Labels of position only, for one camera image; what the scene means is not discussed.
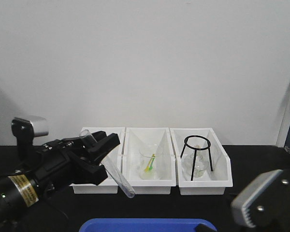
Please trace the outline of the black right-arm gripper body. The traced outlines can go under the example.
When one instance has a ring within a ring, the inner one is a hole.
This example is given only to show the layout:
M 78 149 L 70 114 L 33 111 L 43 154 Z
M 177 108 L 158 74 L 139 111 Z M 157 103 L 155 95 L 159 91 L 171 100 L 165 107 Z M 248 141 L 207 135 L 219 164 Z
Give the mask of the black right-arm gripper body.
M 252 222 L 259 228 L 290 232 L 290 169 L 283 172 L 249 207 Z

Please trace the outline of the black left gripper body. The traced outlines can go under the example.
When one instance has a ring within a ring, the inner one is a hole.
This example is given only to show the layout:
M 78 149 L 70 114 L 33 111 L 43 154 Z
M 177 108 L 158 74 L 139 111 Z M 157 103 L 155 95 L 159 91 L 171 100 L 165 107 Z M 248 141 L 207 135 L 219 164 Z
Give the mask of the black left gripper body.
M 87 163 L 87 152 L 80 138 L 53 140 L 34 148 L 21 159 L 23 174 L 35 189 L 62 189 L 73 184 L 74 166 L 72 155 L 77 155 Z

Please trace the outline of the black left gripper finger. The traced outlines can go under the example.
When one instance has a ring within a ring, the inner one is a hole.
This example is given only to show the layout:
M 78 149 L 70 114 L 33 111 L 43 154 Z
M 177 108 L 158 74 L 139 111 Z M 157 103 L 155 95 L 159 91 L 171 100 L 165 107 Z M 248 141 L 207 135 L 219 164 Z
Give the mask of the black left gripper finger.
M 106 169 L 103 165 L 94 165 L 85 162 L 77 155 L 72 155 L 74 166 L 73 184 L 94 184 L 98 186 L 107 178 Z
M 101 161 L 120 144 L 119 136 L 116 133 L 106 135 L 104 131 L 94 133 L 100 136 L 100 140 L 95 139 L 89 130 L 82 131 L 82 142 L 89 153 L 89 160 L 98 165 Z

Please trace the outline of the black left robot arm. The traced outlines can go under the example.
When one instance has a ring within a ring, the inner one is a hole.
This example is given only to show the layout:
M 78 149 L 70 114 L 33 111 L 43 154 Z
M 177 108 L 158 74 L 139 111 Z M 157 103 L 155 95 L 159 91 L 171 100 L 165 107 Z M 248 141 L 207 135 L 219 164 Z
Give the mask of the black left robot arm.
M 114 148 L 106 138 L 54 140 L 30 152 L 26 169 L 0 176 L 0 228 L 18 222 L 27 210 L 71 184 L 99 185 L 108 175 L 101 164 Z

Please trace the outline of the grey serrated right gripper finger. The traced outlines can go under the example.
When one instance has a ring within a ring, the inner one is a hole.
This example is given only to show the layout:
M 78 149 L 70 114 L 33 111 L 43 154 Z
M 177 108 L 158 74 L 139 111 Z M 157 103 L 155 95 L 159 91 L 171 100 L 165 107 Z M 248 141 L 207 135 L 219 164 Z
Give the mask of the grey serrated right gripper finger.
M 281 169 L 258 175 L 231 202 L 234 221 L 244 227 L 256 227 L 249 215 L 249 207 L 257 200 L 271 183 L 283 172 Z

